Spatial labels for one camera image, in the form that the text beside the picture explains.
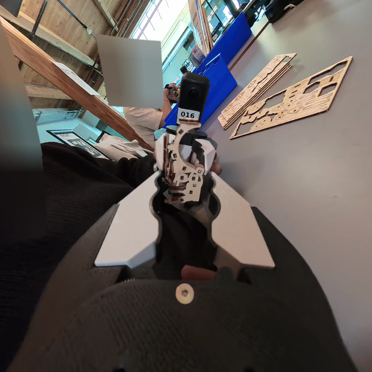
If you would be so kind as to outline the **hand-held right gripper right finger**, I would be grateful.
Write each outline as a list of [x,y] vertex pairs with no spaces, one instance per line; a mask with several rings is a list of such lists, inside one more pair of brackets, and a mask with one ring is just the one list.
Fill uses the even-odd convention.
[[216,246],[214,265],[218,269],[275,268],[249,202],[216,173],[209,176],[209,237]]

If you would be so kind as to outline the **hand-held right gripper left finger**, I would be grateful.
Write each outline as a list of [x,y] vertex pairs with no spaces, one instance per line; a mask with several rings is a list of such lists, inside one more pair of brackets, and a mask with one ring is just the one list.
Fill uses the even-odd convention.
[[159,191],[158,177],[159,173],[152,174],[118,203],[96,256],[96,267],[136,268],[155,258],[160,225],[152,201]]

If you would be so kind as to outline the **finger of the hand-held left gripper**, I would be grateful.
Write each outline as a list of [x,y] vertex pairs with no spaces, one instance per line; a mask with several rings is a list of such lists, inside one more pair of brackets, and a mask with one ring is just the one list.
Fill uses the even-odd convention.
[[215,155],[216,143],[213,140],[195,139],[195,165],[204,167],[204,175],[210,171]]
[[169,142],[169,134],[162,134],[155,142],[156,164],[159,171],[164,171],[165,157],[167,145]]

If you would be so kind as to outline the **wooden puzzle model assembly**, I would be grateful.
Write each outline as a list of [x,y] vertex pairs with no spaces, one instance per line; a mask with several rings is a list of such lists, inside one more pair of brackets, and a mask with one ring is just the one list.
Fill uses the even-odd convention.
[[199,201],[205,171],[204,165],[190,162],[192,145],[181,144],[191,130],[200,128],[199,120],[180,119],[179,123],[174,139],[165,134],[162,140],[161,176],[169,187],[164,202],[173,206]]

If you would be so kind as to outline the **person's right hand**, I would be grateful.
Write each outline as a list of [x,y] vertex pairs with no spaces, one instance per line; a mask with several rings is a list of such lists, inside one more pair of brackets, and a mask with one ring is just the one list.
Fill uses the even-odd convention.
[[212,281],[216,277],[213,270],[185,265],[181,270],[181,278],[184,281]]

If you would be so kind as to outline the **small blue plastic bin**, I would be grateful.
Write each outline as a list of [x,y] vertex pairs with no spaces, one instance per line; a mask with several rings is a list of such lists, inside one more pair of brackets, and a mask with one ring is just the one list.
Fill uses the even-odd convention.
[[221,53],[206,63],[205,67],[202,68],[201,75],[207,77],[210,81],[206,103],[203,112],[199,115],[200,123],[203,125],[237,86],[237,82]]

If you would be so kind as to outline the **grey cloth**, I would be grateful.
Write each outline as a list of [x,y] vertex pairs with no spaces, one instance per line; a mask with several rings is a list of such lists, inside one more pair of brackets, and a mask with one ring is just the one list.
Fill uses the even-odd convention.
[[141,159],[152,154],[151,151],[143,149],[137,140],[125,141],[123,138],[116,136],[109,136],[107,140],[97,143],[94,146],[117,162],[122,158]]

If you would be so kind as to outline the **white red printed box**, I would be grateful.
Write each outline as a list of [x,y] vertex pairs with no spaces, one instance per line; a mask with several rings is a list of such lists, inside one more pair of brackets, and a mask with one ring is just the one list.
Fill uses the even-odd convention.
[[205,58],[206,58],[206,55],[197,45],[195,45],[192,48],[189,54],[189,57],[188,57],[188,59],[191,61],[191,63],[194,66],[199,66],[204,61]]

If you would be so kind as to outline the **stack of wooden part sheets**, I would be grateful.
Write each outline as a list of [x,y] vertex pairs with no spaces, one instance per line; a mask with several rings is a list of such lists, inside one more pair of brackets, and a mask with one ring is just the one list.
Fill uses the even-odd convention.
[[253,80],[226,106],[218,121],[227,130],[245,110],[255,104],[290,68],[297,53],[276,55]]

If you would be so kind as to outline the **tall cardboard box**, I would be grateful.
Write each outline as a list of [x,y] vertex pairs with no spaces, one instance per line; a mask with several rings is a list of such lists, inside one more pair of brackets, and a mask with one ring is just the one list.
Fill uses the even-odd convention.
[[207,13],[200,0],[188,1],[195,43],[204,56],[213,48],[213,40],[207,19]]

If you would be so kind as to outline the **long blue plastic bin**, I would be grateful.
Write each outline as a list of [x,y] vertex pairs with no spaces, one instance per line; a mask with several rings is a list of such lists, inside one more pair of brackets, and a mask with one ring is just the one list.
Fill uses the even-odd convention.
[[242,12],[214,45],[206,58],[206,63],[209,63],[220,54],[224,62],[228,64],[251,35],[251,28],[245,14]]

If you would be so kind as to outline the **black framed poster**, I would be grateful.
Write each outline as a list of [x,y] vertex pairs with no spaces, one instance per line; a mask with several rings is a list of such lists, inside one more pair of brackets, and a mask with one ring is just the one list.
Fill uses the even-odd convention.
[[98,150],[95,146],[90,144],[88,141],[83,139],[72,129],[53,129],[47,130],[46,132],[52,135],[54,138],[58,139],[59,141],[63,142],[64,144],[74,146],[86,151],[94,158],[101,158],[114,161],[109,156],[105,155],[102,151]]

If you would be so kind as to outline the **white paper notice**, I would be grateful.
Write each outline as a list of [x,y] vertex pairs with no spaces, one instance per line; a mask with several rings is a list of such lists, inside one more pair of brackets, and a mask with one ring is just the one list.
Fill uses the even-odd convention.
[[90,87],[85,81],[83,81],[75,72],[68,68],[63,63],[53,62],[61,71],[76,82],[82,89],[84,89],[89,95],[100,96],[100,94]]

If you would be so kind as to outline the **wooden beam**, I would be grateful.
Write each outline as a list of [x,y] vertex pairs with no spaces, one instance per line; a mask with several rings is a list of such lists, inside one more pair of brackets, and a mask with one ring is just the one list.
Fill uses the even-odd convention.
[[123,115],[110,107],[100,96],[88,93],[76,81],[63,72],[49,58],[46,52],[27,39],[26,36],[14,28],[8,21],[2,17],[0,19],[16,58],[24,62],[28,67],[32,68],[123,137],[130,141],[137,140],[140,146],[153,151],[153,148],[130,127]]

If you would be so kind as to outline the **black equipment bag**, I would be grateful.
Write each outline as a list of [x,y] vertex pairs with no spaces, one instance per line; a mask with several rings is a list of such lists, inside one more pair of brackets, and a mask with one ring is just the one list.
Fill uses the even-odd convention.
[[288,10],[298,6],[303,0],[271,0],[265,9],[270,23],[278,21]]

